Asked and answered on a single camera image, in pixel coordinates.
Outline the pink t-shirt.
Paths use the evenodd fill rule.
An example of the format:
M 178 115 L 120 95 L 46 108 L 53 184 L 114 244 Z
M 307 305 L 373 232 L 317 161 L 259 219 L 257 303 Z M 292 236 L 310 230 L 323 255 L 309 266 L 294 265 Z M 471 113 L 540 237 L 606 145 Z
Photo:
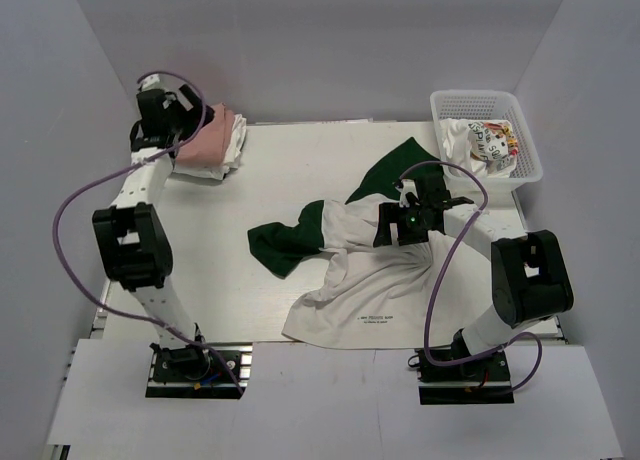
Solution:
M 179 149 L 176 163 L 190 168 L 217 167 L 223 164 L 231 142 L 234 112 L 225 103 L 212 106 L 213 119 L 195 138 Z

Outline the white and green t-shirt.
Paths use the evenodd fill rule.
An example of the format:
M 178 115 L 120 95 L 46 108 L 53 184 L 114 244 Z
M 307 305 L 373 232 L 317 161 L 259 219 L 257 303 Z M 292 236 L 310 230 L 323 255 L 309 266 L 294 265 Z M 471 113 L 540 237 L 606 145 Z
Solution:
M 437 232 L 408 246 L 374 247 L 378 208 L 397 202 L 393 184 L 405 170 L 412 178 L 439 173 L 430 155 L 409 138 L 378 160 L 344 202 L 316 200 L 295 225 L 263 224 L 247 233 L 251 255 L 285 278 L 304 260 L 326 254 L 323 284 L 290 307 L 283 336 L 329 349 L 404 349 L 419 346 L 427 301 L 446 252 Z

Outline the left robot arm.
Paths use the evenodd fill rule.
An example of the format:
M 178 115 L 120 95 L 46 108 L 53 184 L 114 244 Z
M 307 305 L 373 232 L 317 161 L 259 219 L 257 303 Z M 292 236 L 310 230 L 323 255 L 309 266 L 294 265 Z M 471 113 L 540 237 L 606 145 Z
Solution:
M 199 327 L 186 313 L 171 281 L 174 258 L 156 210 L 174 171 L 179 141 L 195 131 L 194 111 L 152 74 L 139 82 L 140 120 L 130 132 L 131 165 L 123 186 L 92 225 L 105 273 L 128 292 L 152 318 L 158 342 L 156 359 L 170 366 L 204 360 L 195 342 Z

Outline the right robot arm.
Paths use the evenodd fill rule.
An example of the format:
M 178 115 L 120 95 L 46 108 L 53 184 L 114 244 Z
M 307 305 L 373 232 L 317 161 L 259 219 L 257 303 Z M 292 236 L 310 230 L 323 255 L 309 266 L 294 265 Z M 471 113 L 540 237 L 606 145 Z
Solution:
M 490 307 L 454 335 L 451 358 L 439 360 L 424 347 L 428 364 L 461 367 L 491 358 L 528 336 L 532 326 L 572 309 L 574 295 L 555 234 L 525 232 L 494 219 L 484 204 L 452 196 L 442 182 L 401 179 L 396 186 L 399 200 L 378 207 L 375 247 L 424 243 L 439 232 L 454 240 L 444 268 L 460 245 L 490 263 Z

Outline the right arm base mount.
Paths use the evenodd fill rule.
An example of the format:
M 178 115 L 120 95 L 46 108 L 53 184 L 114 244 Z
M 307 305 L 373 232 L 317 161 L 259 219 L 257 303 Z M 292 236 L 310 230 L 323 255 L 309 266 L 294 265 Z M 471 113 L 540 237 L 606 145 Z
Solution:
M 513 404 L 511 375 L 506 355 L 453 367 L 438 367 L 427 361 L 423 350 L 416 350 L 407 361 L 418 376 L 421 405 Z

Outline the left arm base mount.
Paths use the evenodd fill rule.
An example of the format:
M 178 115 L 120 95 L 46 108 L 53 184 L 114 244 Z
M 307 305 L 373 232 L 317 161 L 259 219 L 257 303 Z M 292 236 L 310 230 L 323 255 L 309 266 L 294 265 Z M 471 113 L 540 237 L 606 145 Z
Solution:
M 250 345 L 218 345 L 220 357 L 192 346 L 169 350 L 152 343 L 150 347 L 146 398 L 239 400 L 248 385 Z

